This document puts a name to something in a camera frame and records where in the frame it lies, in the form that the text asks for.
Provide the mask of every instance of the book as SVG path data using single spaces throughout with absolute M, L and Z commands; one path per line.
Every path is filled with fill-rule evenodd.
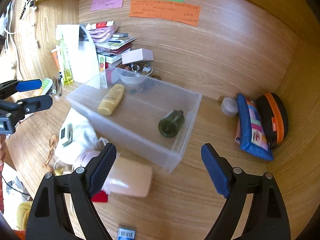
M 121 43 L 125 43 L 125 42 L 130 42 L 134 39 L 134 37 L 111 37 L 109 39 L 109 41 L 113 41 L 113 42 L 121 42 Z
M 113 63 L 108 63 L 106 62 L 106 69 L 107 68 L 112 68 L 112 67 L 116 67 L 118 66 L 119 64 L 122 63 L 122 59 L 118 59 L 117 61 L 113 62 Z
M 134 41 L 136 38 L 130 37 L 130 39 L 126 40 L 125 42 L 119 42 L 119 41 L 108 41 L 104 43 L 95 43 L 96 47 L 103 48 L 103 49 L 110 49 L 110 50 L 116 50 L 120 49 L 125 44 Z
M 100 72 L 103 72 L 105 71 L 106 68 L 108 68 L 107 67 L 108 63 L 106 63 L 106 57 L 101 54 L 97 54 L 97 56 L 98 56 L 98 62 L 99 62 L 99 70 Z M 100 75 L 100 86 L 108 88 L 107 78 L 105 75 Z
M 99 47 L 99 45 L 96 44 L 96 50 L 97 50 L 97 53 L 107 52 L 109 54 L 119 55 L 125 50 L 131 48 L 131 46 L 132 46 L 132 42 L 129 42 L 119 49 L 105 49 L 105 48 Z
M 121 59 L 122 58 L 122 53 L 121 54 L 118 54 L 118 55 L 114 55 L 114 54 L 109 54 L 107 52 L 101 52 L 100 55 L 104 56 L 105 58 L 105 62 L 106 63 L 114 63 L 116 62 L 117 60 Z
M 127 37 L 127 36 L 129 36 L 128 33 L 114 33 L 114 34 L 112 35 L 112 37 L 116 37 L 116 38 L 119 38 L 119 37 Z

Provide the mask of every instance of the yellow bottle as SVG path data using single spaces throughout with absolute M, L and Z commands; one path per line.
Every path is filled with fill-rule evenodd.
M 124 94 L 124 86 L 121 84 L 114 85 L 101 101 L 98 112 L 103 115 L 111 115 L 120 103 Z

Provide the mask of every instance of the screw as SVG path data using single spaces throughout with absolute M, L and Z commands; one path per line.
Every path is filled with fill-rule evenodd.
M 242 170 L 241 170 L 239 167 L 234 167 L 234 168 L 233 168 L 233 172 L 234 172 L 235 174 L 240 174 L 240 173 L 242 172 Z
M 273 175 L 270 173 L 270 172 L 266 172 L 266 177 L 268 179 L 272 179 L 273 178 Z
M 76 169 L 76 173 L 81 174 L 82 172 L 84 172 L 84 167 L 79 167 Z
M 51 176 L 52 176 L 52 172 L 47 172 L 44 177 L 48 179 L 48 178 L 51 178 Z

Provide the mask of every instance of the white round container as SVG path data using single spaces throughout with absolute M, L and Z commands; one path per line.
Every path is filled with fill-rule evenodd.
M 222 112 L 229 117 L 233 117 L 238 113 L 238 104 L 233 98 L 225 97 L 221 103 Z

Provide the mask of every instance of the orange sticky note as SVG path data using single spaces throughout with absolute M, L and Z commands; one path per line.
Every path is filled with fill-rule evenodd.
M 165 0 L 131 0 L 130 17 L 161 18 L 197 26 L 200 6 Z
M 156 11 L 148 0 L 131 0 L 129 17 L 155 18 Z

